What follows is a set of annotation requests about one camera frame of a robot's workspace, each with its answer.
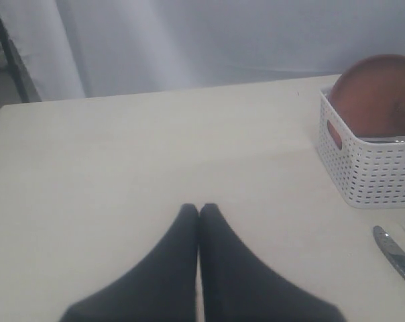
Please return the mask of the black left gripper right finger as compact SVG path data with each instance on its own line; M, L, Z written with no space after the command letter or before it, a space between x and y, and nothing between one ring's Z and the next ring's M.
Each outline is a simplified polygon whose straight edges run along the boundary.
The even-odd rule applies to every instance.
M265 265L214 203L200 210L199 252L206 321L345 320L336 306Z

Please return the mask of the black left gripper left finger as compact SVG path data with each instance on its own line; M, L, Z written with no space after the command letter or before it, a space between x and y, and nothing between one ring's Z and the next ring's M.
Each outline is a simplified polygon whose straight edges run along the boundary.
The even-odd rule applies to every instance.
M121 278L71 305L63 321L196 321L198 210L183 204L149 254Z

